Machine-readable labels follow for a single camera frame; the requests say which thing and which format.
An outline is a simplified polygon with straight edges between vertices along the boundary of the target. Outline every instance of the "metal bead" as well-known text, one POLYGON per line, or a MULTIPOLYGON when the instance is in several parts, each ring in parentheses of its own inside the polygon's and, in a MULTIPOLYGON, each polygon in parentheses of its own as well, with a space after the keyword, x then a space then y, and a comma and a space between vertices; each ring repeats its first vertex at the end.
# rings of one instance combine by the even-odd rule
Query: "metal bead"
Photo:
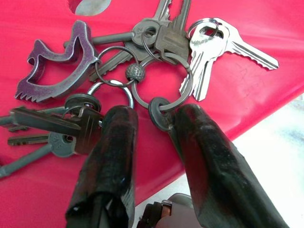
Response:
POLYGON ((144 68, 136 63, 130 64, 125 71, 125 76, 129 81, 135 79, 136 81, 141 82, 144 79, 144 74, 144 68))

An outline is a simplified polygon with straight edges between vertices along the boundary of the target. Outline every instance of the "red plastic tray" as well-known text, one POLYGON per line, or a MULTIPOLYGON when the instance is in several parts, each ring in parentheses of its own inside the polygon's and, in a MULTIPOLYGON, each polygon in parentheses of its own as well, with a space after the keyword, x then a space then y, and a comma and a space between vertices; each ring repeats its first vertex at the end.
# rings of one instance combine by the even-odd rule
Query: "red plastic tray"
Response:
MULTIPOLYGON (((13 0, 0 2, 0 104, 1 115, 16 106, 46 108, 62 105, 64 99, 50 104, 32 104, 14 99, 17 83, 28 75, 32 66, 27 57, 35 39, 43 40, 53 51, 62 53, 75 20, 91 27, 92 35, 129 31, 144 17, 152 17, 159 0, 112 0, 103 13, 83 17, 74 15, 66 0, 13 0)), ((173 0, 171 18, 180 10, 181 0, 173 0)), ((257 122, 304 91, 304 2, 292 0, 193 0, 187 21, 219 17, 239 29, 249 44, 278 59, 280 68, 268 71, 246 57, 224 54, 215 62, 207 99, 198 103, 235 139, 257 122)), ((127 64, 119 66, 105 78, 125 80, 127 64)), ((75 66, 48 63, 41 84, 58 82, 75 66)), ((179 96, 178 89, 186 73, 182 67, 152 63, 146 79, 138 86, 143 99, 164 96, 170 101, 179 96)), ((87 81, 76 92, 86 92, 87 81)), ((127 104, 118 88, 102 87, 100 98, 105 113, 111 106, 127 104)), ((187 103, 194 103, 190 98, 187 103)), ((139 116, 137 146, 136 202, 154 194, 183 173, 183 166, 166 133, 149 120, 148 112, 135 106, 139 116)), ((0 162, 9 163, 39 145, 10 147, 9 136, 17 135, 0 128, 0 162)), ((69 204, 85 156, 68 159, 50 154, 0 180, 0 227, 64 227, 64 213, 69 204)))

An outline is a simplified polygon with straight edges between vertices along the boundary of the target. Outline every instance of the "key ring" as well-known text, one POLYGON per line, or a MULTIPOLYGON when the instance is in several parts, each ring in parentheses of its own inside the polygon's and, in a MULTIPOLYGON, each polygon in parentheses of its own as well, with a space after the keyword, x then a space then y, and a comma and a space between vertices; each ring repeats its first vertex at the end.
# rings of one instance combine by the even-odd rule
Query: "key ring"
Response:
POLYGON ((125 83, 125 84, 124 84, 124 83, 115 84, 115 83, 112 83, 111 80, 104 80, 103 77, 99 74, 98 66, 99 66, 99 64, 101 64, 101 57, 102 57, 105 53, 107 53, 108 51, 111 51, 111 50, 114 50, 114 49, 120 49, 120 50, 123 50, 123 51, 128 52, 130 55, 133 56, 133 58, 135 59, 136 64, 139 64, 138 59, 137 59, 137 57, 136 57, 136 55, 135 55, 135 53, 134 53, 133 51, 131 51, 131 50, 128 49, 127 47, 123 47, 123 46, 112 46, 112 47, 106 48, 105 50, 103 50, 102 52, 100 52, 100 54, 98 55, 97 58, 98 58, 99 60, 95 62, 95 71, 96 71, 96 74, 97 74, 97 76, 99 77, 99 79, 100 79, 103 83, 105 83, 105 84, 107 84, 107 85, 109 85, 109 86, 114 86, 114 87, 127 87, 127 86, 131 85, 133 82, 135 82, 135 79, 131 79, 129 82, 127 82, 127 83, 125 83))
POLYGON ((198 25, 200 25, 200 24, 202 24, 202 23, 210 23, 210 24, 216 26, 215 29, 214 29, 214 31, 213 31, 213 33, 210 35, 210 38, 213 38, 213 37, 217 34, 217 32, 219 31, 219 30, 218 30, 218 29, 219 29, 219 23, 218 23, 218 21, 215 20, 214 18, 204 18, 204 19, 200 19, 200 20, 194 22, 194 23, 190 26, 190 28, 188 29, 188 32, 187 32, 187 38, 188 38, 188 39, 191 38, 191 37, 190 37, 191 32, 192 32, 198 25))
MULTIPOLYGON (((186 69, 186 71, 188 72, 189 75, 189 83, 187 84, 186 89, 184 90, 184 92, 181 94, 180 98, 177 99, 176 101, 174 101, 173 103, 170 104, 166 104, 166 105, 161 105, 160 106, 160 110, 161 111, 169 111, 169 110, 173 110, 174 108, 180 106, 182 103, 184 103, 186 101, 186 99, 190 96, 191 92, 192 92, 192 86, 193 86, 193 74, 192 71, 190 69, 190 66, 188 64, 188 62, 183 59, 182 57, 174 54, 174 53, 165 53, 166 57, 172 58, 176 61, 178 61, 179 63, 181 63, 183 65, 183 67, 186 69)), ((151 62, 155 61, 152 57, 148 57, 145 60, 143 60, 140 65, 142 67, 145 67, 147 65, 149 65, 151 62)), ((140 97, 139 94, 137 92, 137 82, 135 82, 134 84, 132 84, 132 94, 135 98, 135 100, 144 108, 149 107, 149 104, 145 101, 143 101, 140 97)))
MULTIPOLYGON (((110 80, 110 83, 111 84, 115 84, 115 85, 123 85, 122 82, 120 81, 117 81, 117 80, 110 80)), ((89 90, 87 91, 87 94, 89 95, 93 95, 98 89, 99 87, 102 85, 102 84, 105 84, 104 82, 96 82, 94 85, 92 85, 91 88, 89 88, 89 90)), ((123 89, 123 91, 125 92, 125 94, 127 95, 128 97, 128 100, 129 100, 129 107, 134 109, 134 100, 132 98, 132 94, 131 94, 131 91, 127 88, 127 87, 121 87, 120 88, 123 89)))

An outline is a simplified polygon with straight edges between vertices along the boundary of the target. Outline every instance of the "purple bird bottle opener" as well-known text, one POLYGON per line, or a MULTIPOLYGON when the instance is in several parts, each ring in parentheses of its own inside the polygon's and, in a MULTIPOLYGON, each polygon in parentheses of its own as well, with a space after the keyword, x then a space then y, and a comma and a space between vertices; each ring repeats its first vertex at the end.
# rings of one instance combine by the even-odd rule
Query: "purple bird bottle opener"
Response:
POLYGON ((97 56, 98 53, 91 41, 91 30, 80 20, 74 23, 71 40, 63 54, 52 52, 41 40, 36 40, 34 49, 28 57, 33 69, 19 82, 15 98, 39 103, 67 95, 84 83, 90 66, 98 60, 97 56), (35 84, 43 75, 46 60, 73 63, 77 61, 80 48, 83 50, 82 60, 69 77, 54 85, 35 84))

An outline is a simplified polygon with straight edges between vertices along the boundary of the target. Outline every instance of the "red surface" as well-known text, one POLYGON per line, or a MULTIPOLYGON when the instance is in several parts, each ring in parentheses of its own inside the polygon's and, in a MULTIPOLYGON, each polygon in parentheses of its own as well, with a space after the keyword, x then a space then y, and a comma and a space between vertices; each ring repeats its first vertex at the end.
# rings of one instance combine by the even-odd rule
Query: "red surface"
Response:
MULTIPOLYGON (((171 16, 180 10, 181 0, 173 0, 171 16)), ((16 106, 45 108, 61 105, 64 99, 41 105, 14 99, 16 86, 31 70, 26 62, 34 40, 39 38, 57 52, 68 40, 76 19, 86 21, 92 35, 129 31, 144 17, 153 16, 158 0, 112 0, 97 16, 74 15, 67 0, 3 0, 0 3, 1 115, 16 106)), ((219 17, 239 29, 242 38, 278 59, 280 68, 267 71, 255 62, 235 54, 224 54, 214 64, 207 99, 200 102, 231 139, 274 112, 304 91, 304 2, 301 0, 193 0, 186 28, 205 17, 219 17)), ((106 78, 124 79, 126 64, 106 78)), ((49 63, 41 84, 51 84, 67 76, 75 66, 49 63)), ((154 63, 146 69, 146 79, 138 87, 150 100, 164 96, 173 101, 185 76, 181 67, 154 63)), ((87 81, 77 92, 85 92, 87 81)), ((127 104, 118 88, 103 87, 96 94, 105 113, 111 106, 127 104)), ((137 146, 136 202, 157 192, 183 172, 182 164, 167 134, 153 126, 144 108, 139 115, 137 146)), ((9 133, 0 128, 0 162, 9 163, 39 146, 10 147, 9 133)), ((85 156, 68 159, 48 155, 34 164, 0 180, 0 227, 64 227, 78 172, 85 156)))

